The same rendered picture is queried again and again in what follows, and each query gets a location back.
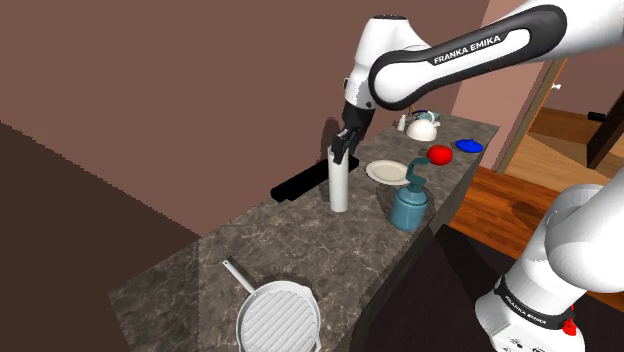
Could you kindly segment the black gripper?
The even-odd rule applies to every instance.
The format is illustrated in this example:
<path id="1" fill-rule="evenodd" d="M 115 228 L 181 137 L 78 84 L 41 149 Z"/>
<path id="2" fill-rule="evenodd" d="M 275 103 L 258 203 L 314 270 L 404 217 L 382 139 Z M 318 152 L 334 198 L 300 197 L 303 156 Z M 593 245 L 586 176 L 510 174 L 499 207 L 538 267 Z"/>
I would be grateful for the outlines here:
<path id="1" fill-rule="evenodd" d="M 342 111 L 343 130 L 334 136 L 331 144 L 335 164 L 342 163 L 344 154 L 348 150 L 350 155 L 355 154 L 357 146 L 366 135 L 374 113 L 375 109 L 370 103 L 366 103 L 364 108 L 357 107 L 350 102 L 344 104 Z"/>

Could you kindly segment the tall white cylinder bottle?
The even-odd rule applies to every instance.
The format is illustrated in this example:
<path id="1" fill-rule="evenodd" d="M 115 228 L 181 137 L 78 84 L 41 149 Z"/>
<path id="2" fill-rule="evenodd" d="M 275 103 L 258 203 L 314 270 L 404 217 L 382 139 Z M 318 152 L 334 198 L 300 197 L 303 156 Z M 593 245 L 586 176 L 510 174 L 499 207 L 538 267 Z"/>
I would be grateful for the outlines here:
<path id="1" fill-rule="evenodd" d="M 349 155 L 345 153 L 337 164 L 332 148 L 327 149 L 329 202 L 333 212 L 342 213 L 348 209 Z"/>

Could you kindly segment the white round plate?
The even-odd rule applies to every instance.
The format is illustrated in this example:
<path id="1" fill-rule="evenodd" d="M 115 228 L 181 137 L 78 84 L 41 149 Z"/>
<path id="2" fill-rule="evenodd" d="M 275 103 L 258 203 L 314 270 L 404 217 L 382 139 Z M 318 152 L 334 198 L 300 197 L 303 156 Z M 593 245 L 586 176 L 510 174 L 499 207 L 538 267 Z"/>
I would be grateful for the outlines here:
<path id="1" fill-rule="evenodd" d="M 370 162 L 365 171 L 376 182 L 391 186 L 404 186 L 409 183 L 406 179 L 407 167 L 392 160 L 376 160 Z"/>

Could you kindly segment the long black block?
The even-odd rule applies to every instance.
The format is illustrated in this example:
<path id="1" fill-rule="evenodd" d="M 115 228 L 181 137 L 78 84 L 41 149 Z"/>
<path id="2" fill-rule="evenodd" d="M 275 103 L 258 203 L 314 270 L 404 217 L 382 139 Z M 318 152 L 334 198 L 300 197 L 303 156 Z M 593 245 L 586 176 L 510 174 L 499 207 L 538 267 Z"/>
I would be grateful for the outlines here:
<path id="1" fill-rule="evenodd" d="M 329 162 L 323 159 L 299 174 L 271 189 L 270 195 L 277 202 L 294 201 L 329 177 Z"/>

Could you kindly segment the white kettle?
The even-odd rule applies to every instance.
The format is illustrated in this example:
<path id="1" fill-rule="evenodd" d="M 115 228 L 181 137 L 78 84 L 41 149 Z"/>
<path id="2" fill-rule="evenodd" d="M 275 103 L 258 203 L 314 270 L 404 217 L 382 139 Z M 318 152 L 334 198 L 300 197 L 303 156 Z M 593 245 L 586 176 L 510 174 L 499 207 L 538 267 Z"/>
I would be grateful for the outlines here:
<path id="1" fill-rule="evenodd" d="M 438 115 L 427 111 L 421 113 L 408 127 L 406 135 L 416 141 L 431 142 L 437 137 L 441 126 Z"/>

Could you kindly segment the blue pump dispenser bottle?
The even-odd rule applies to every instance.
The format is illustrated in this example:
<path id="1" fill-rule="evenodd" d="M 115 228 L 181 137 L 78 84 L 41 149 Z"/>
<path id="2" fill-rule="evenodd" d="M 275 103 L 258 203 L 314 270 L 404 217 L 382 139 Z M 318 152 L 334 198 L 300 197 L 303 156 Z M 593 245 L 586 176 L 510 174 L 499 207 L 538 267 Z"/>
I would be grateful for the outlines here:
<path id="1" fill-rule="evenodd" d="M 415 174 L 414 169 L 429 163 L 429 158 L 415 158 L 407 167 L 408 184 L 396 191 L 389 219 L 399 230 L 414 231 L 421 224 L 428 206 L 428 196 L 423 189 L 427 180 Z"/>

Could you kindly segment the red apple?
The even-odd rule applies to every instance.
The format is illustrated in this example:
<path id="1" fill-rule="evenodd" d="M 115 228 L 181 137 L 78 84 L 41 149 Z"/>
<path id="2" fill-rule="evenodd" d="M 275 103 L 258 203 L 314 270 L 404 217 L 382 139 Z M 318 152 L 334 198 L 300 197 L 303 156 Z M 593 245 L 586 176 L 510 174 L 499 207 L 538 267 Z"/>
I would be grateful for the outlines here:
<path id="1" fill-rule="evenodd" d="M 453 151 L 445 145 L 434 145 L 428 149 L 426 156 L 431 164 L 443 166 L 452 161 Z"/>

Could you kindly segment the brown wooden door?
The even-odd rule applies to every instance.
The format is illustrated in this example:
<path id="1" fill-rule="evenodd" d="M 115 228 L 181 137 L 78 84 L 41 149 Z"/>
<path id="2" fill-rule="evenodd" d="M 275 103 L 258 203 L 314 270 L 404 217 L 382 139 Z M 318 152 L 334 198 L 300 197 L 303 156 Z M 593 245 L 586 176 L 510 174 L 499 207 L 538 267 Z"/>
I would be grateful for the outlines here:
<path id="1" fill-rule="evenodd" d="M 530 104 L 521 115 L 520 122 L 514 124 L 515 129 L 510 133 L 509 142 L 498 159 L 498 164 L 494 169 L 497 174 L 505 173 L 567 61 L 567 58 L 552 61 L 543 77 L 537 81 L 538 86 L 535 92 L 529 95 Z"/>

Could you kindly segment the white grill pan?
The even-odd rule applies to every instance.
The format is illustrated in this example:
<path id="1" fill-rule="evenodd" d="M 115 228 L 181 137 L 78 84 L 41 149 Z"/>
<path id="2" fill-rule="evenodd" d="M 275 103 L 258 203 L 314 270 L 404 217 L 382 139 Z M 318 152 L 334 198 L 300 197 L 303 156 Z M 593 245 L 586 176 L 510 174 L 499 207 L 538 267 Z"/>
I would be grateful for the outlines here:
<path id="1" fill-rule="evenodd" d="M 239 309 L 239 352 L 320 352 L 321 314 L 312 290 L 274 280 L 254 288 L 228 261 L 222 262 L 249 295 Z"/>

